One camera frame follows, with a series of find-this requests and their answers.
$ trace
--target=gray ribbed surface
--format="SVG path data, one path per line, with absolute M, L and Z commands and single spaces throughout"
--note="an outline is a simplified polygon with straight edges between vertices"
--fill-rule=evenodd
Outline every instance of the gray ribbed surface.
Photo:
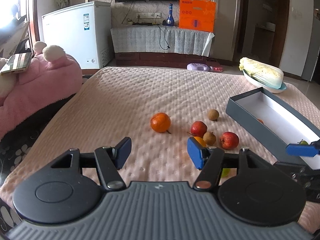
M 209 193 L 187 182 L 132 182 L 108 193 L 99 209 L 64 226 L 41 227 L 22 222 L 8 234 L 14 240 L 307 240 L 297 223 L 275 228 L 244 224 L 227 213 Z

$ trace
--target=blue bottle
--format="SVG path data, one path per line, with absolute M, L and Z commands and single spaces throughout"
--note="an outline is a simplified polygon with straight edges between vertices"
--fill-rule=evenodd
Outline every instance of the blue bottle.
M 169 4 L 169 17 L 167 18 L 167 26 L 174 26 L 174 19 L 172 16 L 173 4 Z

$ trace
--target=red apple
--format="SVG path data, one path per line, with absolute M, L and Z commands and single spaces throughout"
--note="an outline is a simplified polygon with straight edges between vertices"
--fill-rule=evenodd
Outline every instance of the red apple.
M 207 132 L 207 126 L 205 125 L 204 122 L 201 121 L 195 121 L 190 129 L 190 133 L 193 136 L 199 136 L 199 137 L 203 137 L 203 135 Z
M 221 147 L 225 150 L 233 150 L 239 144 L 239 137 L 232 132 L 224 132 L 220 137 Z

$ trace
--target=white freezer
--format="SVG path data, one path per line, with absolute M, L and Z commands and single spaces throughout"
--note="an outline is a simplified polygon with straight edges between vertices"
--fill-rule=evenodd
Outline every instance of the white freezer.
M 59 45 L 82 69 L 105 67 L 113 57 L 111 7 L 88 2 L 42 16 L 44 42 Z

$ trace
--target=freezer lid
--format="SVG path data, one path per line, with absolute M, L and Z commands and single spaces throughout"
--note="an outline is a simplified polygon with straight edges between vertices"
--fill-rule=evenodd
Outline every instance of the freezer lid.
M 100 2 L 100 1 L 92 1 L 92 2 L 87 2 L 87 3 L 76 4 L 76 5 L 73 5 L 73 6 L 69 6 L 69 7 L 66 7 L 66 8 L 51 12 L 51 13 L 47 13 L 47 14 L 42 16 L 42 19 L 44 19 L 47 16 L 52 16 L 52 15 L 59 14 L 59 13 L 62 13 L 62 12 L 67 12 L 67 11 L 70 11 L 70 10 L 84 8 L 84 7 L 88 7 L 88 6 L 106 6 L 106 7 L 110 7 L 111 3 L 109 3 L 109 2 Z

